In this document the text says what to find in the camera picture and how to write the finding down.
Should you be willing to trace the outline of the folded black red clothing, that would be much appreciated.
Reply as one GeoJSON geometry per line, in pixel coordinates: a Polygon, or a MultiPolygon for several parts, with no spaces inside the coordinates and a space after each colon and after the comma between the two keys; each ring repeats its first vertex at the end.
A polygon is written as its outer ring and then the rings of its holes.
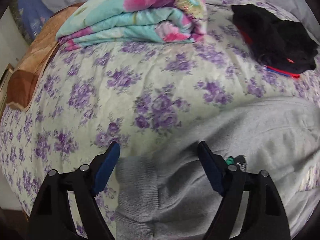
{"type": "Polygon", "coordinates": [[[280,75],[299,78],[315,70],[317,43],[299,22],[281,20],[253,4],[232,5],[233,23],[260,65],[280,75]]]}

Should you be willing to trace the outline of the brown pillow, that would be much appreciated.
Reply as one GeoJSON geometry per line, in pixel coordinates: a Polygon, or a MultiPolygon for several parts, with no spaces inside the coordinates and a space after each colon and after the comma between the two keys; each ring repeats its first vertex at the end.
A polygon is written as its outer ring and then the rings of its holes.
{"type": "Polygon", "coordinates": [[[60,47],[55,39],[58,30],[67,18],[81,6],[82,3],[68,6],[55,13],[44,24],[9,79],[7,106],[23,112],[28,111],[44,70],[60,47]]]}

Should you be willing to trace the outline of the folded teal floral quilt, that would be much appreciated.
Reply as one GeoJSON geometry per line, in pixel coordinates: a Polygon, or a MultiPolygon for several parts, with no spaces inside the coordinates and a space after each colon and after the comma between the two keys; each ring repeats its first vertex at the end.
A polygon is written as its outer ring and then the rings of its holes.
{"type": "Polygon", "coordinates": [[[194,43],[206,33],[205,0],[88,0],[56,40],[70,51],[112,41],[194,43]]]}

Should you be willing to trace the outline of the grey sweatpants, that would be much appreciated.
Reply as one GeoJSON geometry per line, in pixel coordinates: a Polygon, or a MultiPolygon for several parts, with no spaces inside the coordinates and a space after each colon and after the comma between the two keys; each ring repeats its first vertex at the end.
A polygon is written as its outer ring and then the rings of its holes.
{"type": "Polygon", "coordinates": [[[319,108],[266,98],[120,159],[117,239],[290,239],[289,201],[319,159],[319,108]]]}

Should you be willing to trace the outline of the blue patterned pillow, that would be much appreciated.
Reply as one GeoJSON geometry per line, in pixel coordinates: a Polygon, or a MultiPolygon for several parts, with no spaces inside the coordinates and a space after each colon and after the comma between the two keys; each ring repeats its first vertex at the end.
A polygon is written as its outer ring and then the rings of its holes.
{"type": "Polygon", "coordinates": [[[30,38],[34,40],[54,13],[41,0],[17,0],[17,2],[22,23],[30,38]]]}

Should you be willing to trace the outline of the purple floral bedspread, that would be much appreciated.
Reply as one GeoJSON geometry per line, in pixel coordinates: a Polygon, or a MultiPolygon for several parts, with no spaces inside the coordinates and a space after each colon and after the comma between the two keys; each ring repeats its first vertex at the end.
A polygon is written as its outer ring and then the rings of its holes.
{"type": "Polygon", "coordinates": [[[293,79],[252,59],[232,23],[235,4],[295,20],[263,0],[207,0],[203,42],[111,42],[58,52],[31,107],[7,107],[1,121],[1,168],[24,212],[50,168],[71,171],[112,140],[122,156],[149,153],[192,122],[242,102],[296,96],[318,105],[318,71],[293,79]]]}

